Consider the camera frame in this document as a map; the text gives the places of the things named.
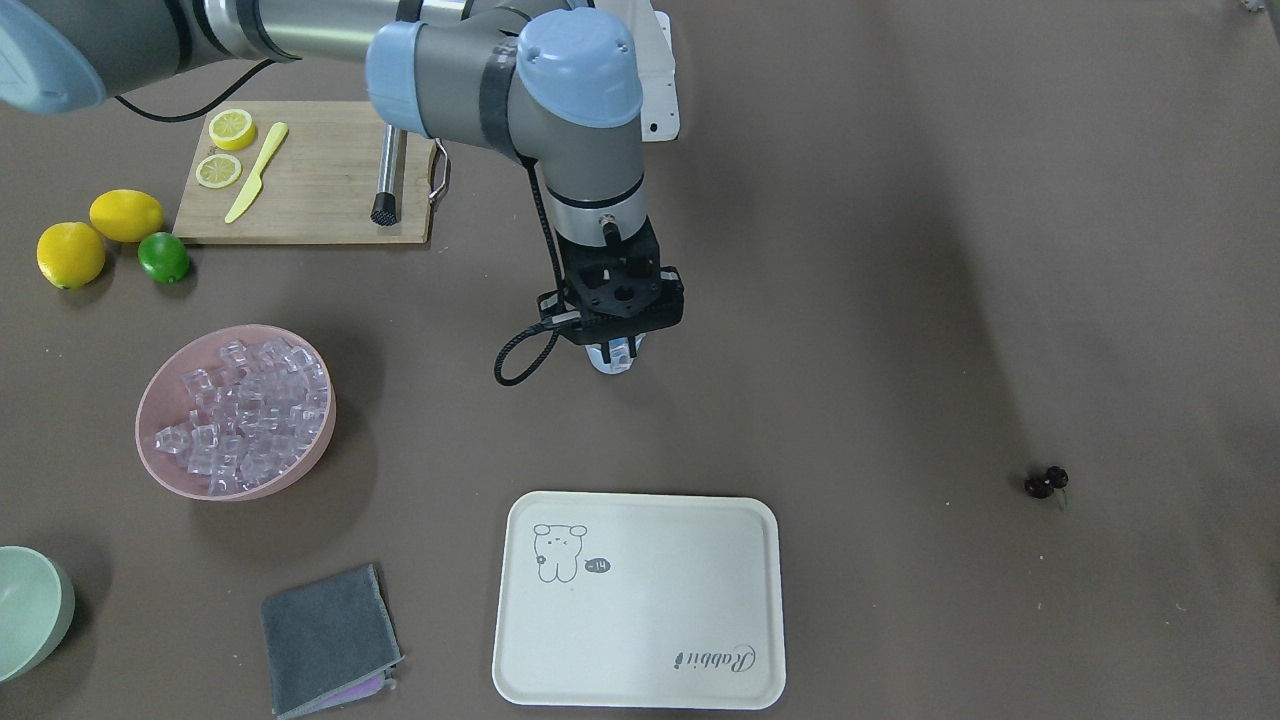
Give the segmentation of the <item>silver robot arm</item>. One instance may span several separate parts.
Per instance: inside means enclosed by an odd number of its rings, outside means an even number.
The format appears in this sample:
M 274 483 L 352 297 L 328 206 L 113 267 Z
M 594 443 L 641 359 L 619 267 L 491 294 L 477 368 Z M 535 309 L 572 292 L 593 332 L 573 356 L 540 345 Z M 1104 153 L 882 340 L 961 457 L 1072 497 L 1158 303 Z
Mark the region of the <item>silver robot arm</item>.
M 229 59 L 358 63 L 383 120 L 492 149 L 547 192 L 549 332 L 637 351 L 684 286 L 648 215 L 637 46 L 591 1 L 5 1 L 3 100 L 51 115 Z

